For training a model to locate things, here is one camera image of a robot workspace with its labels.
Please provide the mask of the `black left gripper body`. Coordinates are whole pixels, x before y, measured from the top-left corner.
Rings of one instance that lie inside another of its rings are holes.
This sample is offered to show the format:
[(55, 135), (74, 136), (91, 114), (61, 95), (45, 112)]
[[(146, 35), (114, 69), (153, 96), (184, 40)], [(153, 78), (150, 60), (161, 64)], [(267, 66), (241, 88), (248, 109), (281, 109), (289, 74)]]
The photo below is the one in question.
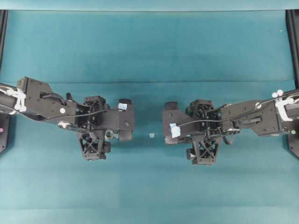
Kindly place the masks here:
[(85, 160), (104, 160), (105, 153), (110, 152), (110, 143), (105, 141), (106, 129), (100, 127), (103, 122), (103, 113), (110, 106), (101, 96), (86, 97), (79, 106), (81, 114), (92, 113), (93, 115), (78, 118), (78, 132), (76, 132), (79, 148)]

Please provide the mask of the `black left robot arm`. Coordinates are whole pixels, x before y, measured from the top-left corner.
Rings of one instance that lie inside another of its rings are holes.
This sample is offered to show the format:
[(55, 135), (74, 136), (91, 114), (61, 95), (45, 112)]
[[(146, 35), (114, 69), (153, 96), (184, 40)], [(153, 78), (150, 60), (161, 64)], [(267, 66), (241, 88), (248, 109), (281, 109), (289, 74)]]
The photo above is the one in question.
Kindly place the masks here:
[(21, 114), (33, 121), (54, 124), (77, 135), (84, 159), (104, 160), (110, 152), (106, 131), (100, 127), (102, 114), (110, 109), (101, 96), (86, 97), (76, 102), (70, 93), (63, 98), (48, 83), (23, 77), (17, 86), (0, 85), (0, 111)]

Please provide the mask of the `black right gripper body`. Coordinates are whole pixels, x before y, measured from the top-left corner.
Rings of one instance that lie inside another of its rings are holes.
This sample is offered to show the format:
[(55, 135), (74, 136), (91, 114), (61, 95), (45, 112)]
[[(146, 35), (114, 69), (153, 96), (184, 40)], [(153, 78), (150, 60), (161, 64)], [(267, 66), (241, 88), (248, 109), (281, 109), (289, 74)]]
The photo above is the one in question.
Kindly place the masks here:
[(186, 150), (187, 159), (193, 165), (213, 165), (216, 163), (221, 142), (231, 145), (234, 142), (233, 131), (223, 131), (220, 109), (216, 109), (210, 100), (197, 99), (185, 110), (194, 120), (198, 134), (192, 134), (192, 148)]

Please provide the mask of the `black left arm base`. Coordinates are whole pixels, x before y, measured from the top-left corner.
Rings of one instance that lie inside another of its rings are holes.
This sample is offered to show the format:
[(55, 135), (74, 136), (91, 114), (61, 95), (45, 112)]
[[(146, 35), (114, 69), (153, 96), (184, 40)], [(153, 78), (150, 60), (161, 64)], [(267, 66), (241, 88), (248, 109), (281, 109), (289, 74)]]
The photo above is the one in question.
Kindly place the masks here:
[(10, 120), (10, 115), (0, 114), (0, 153), (7, 148)]

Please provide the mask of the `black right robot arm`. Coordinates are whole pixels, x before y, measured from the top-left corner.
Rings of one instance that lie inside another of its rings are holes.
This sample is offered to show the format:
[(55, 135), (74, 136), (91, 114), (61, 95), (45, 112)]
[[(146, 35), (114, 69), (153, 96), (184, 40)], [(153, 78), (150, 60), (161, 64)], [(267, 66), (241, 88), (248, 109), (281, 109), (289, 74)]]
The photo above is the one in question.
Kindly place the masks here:
[(242, 129), (251, 129), (261, 137), (286, 135), (288, 149), (299, 155), (298, 90), (278, 90), (265, 101), (248, 100), (219, 108), (210, 100), (197, 99), (185, 112), (195, 129), (190, 136), (192, 148), (186, 151), (192, 164), (215, 164), (221, 142), (232, 145)]

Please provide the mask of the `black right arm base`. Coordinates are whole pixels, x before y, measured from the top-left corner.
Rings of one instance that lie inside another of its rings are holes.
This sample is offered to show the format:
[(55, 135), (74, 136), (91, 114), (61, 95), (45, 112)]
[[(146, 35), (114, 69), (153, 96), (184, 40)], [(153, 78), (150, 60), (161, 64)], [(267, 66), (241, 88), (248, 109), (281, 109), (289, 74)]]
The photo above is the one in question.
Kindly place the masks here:
[(299, 134), (287, 134), (283, 136), (283, 147), (297, 160), (299, 159)]

